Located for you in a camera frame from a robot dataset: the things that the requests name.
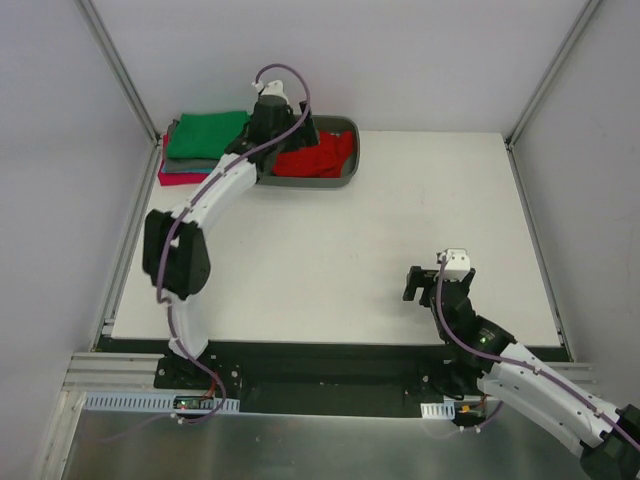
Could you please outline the left aluminium rail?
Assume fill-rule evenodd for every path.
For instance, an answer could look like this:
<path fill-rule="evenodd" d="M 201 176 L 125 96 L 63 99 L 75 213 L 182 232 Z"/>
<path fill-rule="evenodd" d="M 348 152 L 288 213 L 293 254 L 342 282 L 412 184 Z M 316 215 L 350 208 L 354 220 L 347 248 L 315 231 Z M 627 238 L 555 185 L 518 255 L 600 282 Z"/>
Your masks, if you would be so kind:
<path fill-rule="evenodd" d="M 158 140 L 152 145 L 141 177 L 136 183 L 132 203 L 126 211 L 124 231 L 118 244 L 114 265 L 109 274 L 103 298 L 96 313 L 92 336 L 87 346 L 88 351 L 95 350 L 103 335 L 104 327 L 115 319 L 143 222 L 142 217 L 154 186 L 161 158 L 162 140 Z"/>

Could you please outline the grey folded t shirt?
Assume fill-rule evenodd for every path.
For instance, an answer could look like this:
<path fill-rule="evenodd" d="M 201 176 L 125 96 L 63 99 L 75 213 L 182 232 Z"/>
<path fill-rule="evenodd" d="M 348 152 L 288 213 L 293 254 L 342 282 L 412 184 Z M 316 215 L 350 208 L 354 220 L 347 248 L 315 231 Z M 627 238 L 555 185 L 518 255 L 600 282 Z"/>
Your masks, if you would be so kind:
<path fill-rule="evenodd" d="M 209 174 L 219 163 L 218 159 L 208 158 L 190 158 L 190 159 L 172 159 L 168 155 L 168 145 L 173 132 L 179 125 L 179 121 L 174 119 L 168 126 L 163 136 L 163 173 L 183 174 L 183 173 L 202 173 Z"/>

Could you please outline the red t shirt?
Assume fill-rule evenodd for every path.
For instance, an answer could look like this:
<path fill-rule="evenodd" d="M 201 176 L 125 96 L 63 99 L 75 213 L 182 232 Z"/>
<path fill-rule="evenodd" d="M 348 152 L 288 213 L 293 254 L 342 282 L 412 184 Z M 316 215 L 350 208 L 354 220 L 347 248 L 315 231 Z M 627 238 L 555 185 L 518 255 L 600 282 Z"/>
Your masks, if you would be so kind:
<path fill-rule="evenodd" d="M 273 174 L 293 178 L 339 178 L 347 159 L 354 152 L 354 134 L 319 132 L 320 143 L 277 156 Z"/>

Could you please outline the aluminium rail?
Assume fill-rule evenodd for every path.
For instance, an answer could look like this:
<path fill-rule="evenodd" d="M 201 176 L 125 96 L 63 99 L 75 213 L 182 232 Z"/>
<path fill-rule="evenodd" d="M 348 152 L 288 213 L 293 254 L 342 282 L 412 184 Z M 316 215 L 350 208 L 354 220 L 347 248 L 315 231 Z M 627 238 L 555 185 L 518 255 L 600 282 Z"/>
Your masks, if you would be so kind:
<path fill-rule="evenodd" d="M 154 186 L 161 158 L 162 140 L 158 140 L 152 145 L 141 177 L 136 183 L 132 203 L 126 211 L 124 231 L 118 244 L 114 265 L 109 274 L 103 298 L 96 313 L 92 336 L 87 346 L 88 351 L 95 350 L 103 335 L 104 327 L 115 319 L 143 222 L 142 217 Z"/>
<path fill-rule="evenodd" d="M 522 204 L 522 208 L 523 208 L 523 212 L 524 212 L 524 216 L 527 222 L 527 226 L 529 229 L 529 234 L 531 237 L 531 241 L 532 241 L 532 245 L 533 245 L 533 249 L 534 249 L 534 253 L 536 256 L 536 261 L 538 263 L 538 267 L 539 267 L 539 271 L 541 274 L 541 278 L 542 278 L 542 282 L 544 285 L 544 289 L 545 289 L 545 293 L 546 293 L 546 297 L 550 306 L 550 310 L 551 310 L 551 315 L 552 318 L 554 320 L 554 324 L 555 324 L 555 328 L 557 331 L 557 336 L 560 340 L 560 344 L 561 346 L 564 348 L 565 352 L 566 352 L 566 356 L 568 357 L 568 359 L 570 361 L 574 361 L 574 355 L 573 352 L 571 350 L 571 345 L 569 343 L 569 341 L 567 340 L 567 336 L 566 336 L 566 329 L 564 327 L 562 318 L 561 318 L 561 314 L 558 308 L 558 304 L 557 304 L 557 298 L 555 295 L 555 292 L 553 290 L 551 281 L 550 281 L 550 277 L 549 277 L 549 271 L 547 268 L 547 263 L 545 261 L 544 258 L 544 254 L 542 252 L 542 248 L 541 248 L 541 244 L 540 244 L 540 238 L 538 235 L 538 230 L 536 228 L 536 224 L 535 224 L 535 219 L 534 219 L 534 215 L 533 215 L 533 211 L 531 208 L 531 204 L 529 202 L 529 198 L 525 189 L 525 185 L 524 182 L 522 180 L 522 176 L 519 172 L 518 169 L 518 165 L 517 165 L 517 161 L 516 161 L 516 157 L 514 154 L 514 147 L 509 144 L 508 142 L 505 143 L 505 150 L 507 153 L 507 157 L 509 159 L 509 164 L 512 170 L 512 174 L 513 174 L 513 178 L 514 178 L 514 182 L 516 185 L 516 189 L 518 190 L 518 194 L 520 197 L 520 201 Z"/>

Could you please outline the pink folded t shirt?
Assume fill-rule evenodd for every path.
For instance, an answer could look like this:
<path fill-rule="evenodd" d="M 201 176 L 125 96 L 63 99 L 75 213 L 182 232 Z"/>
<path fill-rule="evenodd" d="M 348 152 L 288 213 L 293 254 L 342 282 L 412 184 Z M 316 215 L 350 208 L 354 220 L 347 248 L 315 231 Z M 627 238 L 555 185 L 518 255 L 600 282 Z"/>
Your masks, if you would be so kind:
<path fill-rule="evenodd" d="M 157 178 L 163 187 L 197 185 L 200 184 L 211 173 L 211 171 L 197 171 L 186 173 L 168 173 L 165 170 L 166 147 L 169 143 L 169 136 L 165 134 L 162 137 L 162 157 L 160 167 L 157 172 Z"/>

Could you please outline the green folded t shirt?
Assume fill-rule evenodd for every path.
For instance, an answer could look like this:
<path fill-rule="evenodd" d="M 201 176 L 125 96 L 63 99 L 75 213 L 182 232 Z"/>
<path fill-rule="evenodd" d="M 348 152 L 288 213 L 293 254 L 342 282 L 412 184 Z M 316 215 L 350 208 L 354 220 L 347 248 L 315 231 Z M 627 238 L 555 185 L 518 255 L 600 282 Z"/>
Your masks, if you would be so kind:
<path fill-rule="evenodd" d="M 249 120 L 246 111 L 182 114 L 170 135 L 167 155 L 172 160 L 219 159 Z"/>

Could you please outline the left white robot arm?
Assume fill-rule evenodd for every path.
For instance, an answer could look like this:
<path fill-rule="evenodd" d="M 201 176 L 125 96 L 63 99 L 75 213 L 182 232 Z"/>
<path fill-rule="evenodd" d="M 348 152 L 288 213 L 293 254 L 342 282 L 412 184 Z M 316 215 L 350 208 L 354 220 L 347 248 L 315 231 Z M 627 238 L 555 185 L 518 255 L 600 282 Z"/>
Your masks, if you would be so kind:
<path fill-rule="evenodd" d="M 170 210 L 146 215 L 142 268 L 156 302 L 165 307 L 169 348 L 183 358 L 176 375 L 188 388 L 204 387 L 212 369 L 200 357 L 208 340 L 195 302 L 211 273 L 206 236 L 234 200 L 271 172 L 280 153 L 319 143 L 310 101 L 299 106 L 296 116 L 284 97 L 261 95 L 241 133 L 191 195 Z"/>

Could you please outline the right aluminium frame post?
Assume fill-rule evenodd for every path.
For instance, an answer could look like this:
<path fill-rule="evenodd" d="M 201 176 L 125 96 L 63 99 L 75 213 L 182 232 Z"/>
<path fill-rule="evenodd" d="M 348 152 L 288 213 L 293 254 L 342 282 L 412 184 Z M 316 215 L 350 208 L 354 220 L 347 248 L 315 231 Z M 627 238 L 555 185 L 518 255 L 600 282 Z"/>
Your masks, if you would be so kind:
<path fill-rule="evenodd" d="M 577 44 L 584 36 L 596 13 L 603 4 L 603 0 L 588 0 L 581 7 L 567 34 L 564 36 L 558 49 L 553 55 L 549 65 L 546 67 L 543 75 L 536 84 L 536 87 L 526 102 L 516 123 L 504 137 L 504 142 L 508 151 L 512 150 L 522 137 L 536 111 L 539 109 L 546 96 L 550 93 L 554 82 L 560 75 L 566 62 L 569 60 L 570 55 L 575 50 Z"/>

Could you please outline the right aluminium rail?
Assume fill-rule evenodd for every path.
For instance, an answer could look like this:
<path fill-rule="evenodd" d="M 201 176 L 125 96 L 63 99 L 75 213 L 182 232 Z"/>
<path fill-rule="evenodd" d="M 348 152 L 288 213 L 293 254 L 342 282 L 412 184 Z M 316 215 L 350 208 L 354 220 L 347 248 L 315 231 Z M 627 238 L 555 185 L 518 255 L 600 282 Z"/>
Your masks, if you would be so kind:
<path fill-rule="evenodd" d="M 566 336 L 566 329 L 564 327 L 562 318 L 561 318 L 561 314 L 558 308 L 558 304 L 557 304 L 557 298 L 555 295 L 555 292 L 553 290 L 551 281 L 550 281 L 550 277 L 549 277 L 549 271 L 547 268 L 547 263 L 545 261 L 544 258 L 544 254 L 542 252 L 542 248 L 541 248 L 541 244 L 540 244 L 540 238 L 538 235 L 538 230 L 536 228 L 536 224 L 535 224 L 535 219 L 534 219 L 534 215 L 533 215 L 533 211 L 531 208 L 531 204 L 529 202 L 529 198 L 525 189 L 525 185 L 524 182 L 522 180 L 522 176 L 519 172 L 518 169 L 518 165 L 517 165 L 517 161 L 516 161 L 516 157 L 514 154 L 514 147 L 509 144 L 508 142 L 505 143 L 505 150 L 507 153 L 507 157 L 509 159 L 509 164 L 512 170 L 512 174 L 513 174 L 513 178 L 514 178 L 514 182 L 516 185 L 516 189 L 518 190 L 518 194 L 520 197 L 520 201 L 522 204 L 522 208 L 523 208 L 523 212 L 524 212 L 524 216 L 527 222 L 527 226 L 529 229 L 529 234 L 531 237 L 531 241 L 532 241 L 532 245 L 533 245 L 533 249 L 534 249 L 534 253 L 536 256 L 536 261 L 538 263 L 538 267 L 539 267 L 539 271 L 541 274 L 541 278 L 542 278 L 542 282 L 544 285 L 544 289 L 545 289 L 545 293 L 546 293 L 546 297 L 550 306 L 550 310 L 551 310 L 551 315 L 552 318 L 554 320 L 554 324 L 555 324 L 555 328 L 557 331 L 557 336 L 560 340 L 560 344 L 561 346 L 564 348 L 565 352 L 566 352 L 566 356 L 568 357 L 568 359 L 570 361 L 574 361 L 574 355 L 573 352 L 571 350 L 571 345 L 569 343 L 569 341 L 567 340 L 567 336 Z"/>

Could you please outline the grey plastic bin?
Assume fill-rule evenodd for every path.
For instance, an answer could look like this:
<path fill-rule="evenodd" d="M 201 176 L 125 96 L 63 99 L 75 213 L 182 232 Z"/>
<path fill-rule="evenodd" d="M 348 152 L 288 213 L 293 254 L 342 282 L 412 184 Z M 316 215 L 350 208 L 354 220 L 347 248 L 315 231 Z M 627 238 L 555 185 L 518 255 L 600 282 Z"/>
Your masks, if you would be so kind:
<path fill-rule="evenodd" d="M 346 117 L 314 115 L 320 143 L 280 154 L 259 184 L 285 188 L 330 189 L 346 186 L 359 167 L 358 126 Z"/>

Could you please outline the aluminium frame post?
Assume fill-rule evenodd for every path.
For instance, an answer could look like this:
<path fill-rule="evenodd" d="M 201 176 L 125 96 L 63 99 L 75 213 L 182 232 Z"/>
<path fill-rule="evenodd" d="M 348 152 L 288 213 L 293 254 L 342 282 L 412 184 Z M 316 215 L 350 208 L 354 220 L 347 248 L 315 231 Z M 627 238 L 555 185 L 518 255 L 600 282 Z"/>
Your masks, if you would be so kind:
<path fill-rule="evenodd" d="M 160 139 L 160 133 L 156 129 L 95 3 L 91 0 L 75 0 L 74 4 L 88 26 L 96 45 L 100 49 L 136 119 L 149 140 L 156 144 Z"/>
<path fill-rule="evenodd" d="M 516 123 L 504 137 L 504 142 L 508 151 L 512 150 L 522 137 L 536 111 L 539 109 L 546 96 L 550 93 L 554 82 L 560 75 L 566 62 L 569 60 L 570 55 L 575 50 L 577 44 L 584 36 L 596 13 L 603 4 L 603 0 L 588 0 L 581 7 L 567 34 L 564 36 L 558 49 L 553 55 L 549 65 L 546 67 L 543 75 L 536 84 L 536 87 L 526 102 Z"/>

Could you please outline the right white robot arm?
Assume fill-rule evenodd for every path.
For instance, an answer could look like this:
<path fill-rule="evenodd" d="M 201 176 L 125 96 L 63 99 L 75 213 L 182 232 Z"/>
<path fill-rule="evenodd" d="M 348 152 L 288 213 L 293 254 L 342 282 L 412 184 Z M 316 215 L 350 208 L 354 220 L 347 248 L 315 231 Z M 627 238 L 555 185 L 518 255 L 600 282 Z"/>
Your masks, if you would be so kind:
<path fill-rule="evenodd" d="M 441 340 L 452 348 L 452 387 L 477 389 L 508 405 L 552 435 L 591 479 L 639 476 L 639 409 L 619 407 L 587 392 L 540 360 L 469 298 L 475 271 L 409 269 L 403 298 L 431 311 Z"/>

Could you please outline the left aluminium frame post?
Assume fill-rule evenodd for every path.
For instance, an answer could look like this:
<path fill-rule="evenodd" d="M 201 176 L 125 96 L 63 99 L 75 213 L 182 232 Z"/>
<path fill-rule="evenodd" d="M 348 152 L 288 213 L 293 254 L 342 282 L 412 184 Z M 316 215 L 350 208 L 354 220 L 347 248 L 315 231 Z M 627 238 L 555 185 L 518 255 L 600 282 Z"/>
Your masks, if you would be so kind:
<path fill-rule="evenodd" d="M 91 0 L 75 0 L 74 4 L 88 26 L 96 45 L 100 49 L 136 119 L 149 140 L 156 144 L 160 139 L 160 133 L 156 129 L 95 3 Z"/>

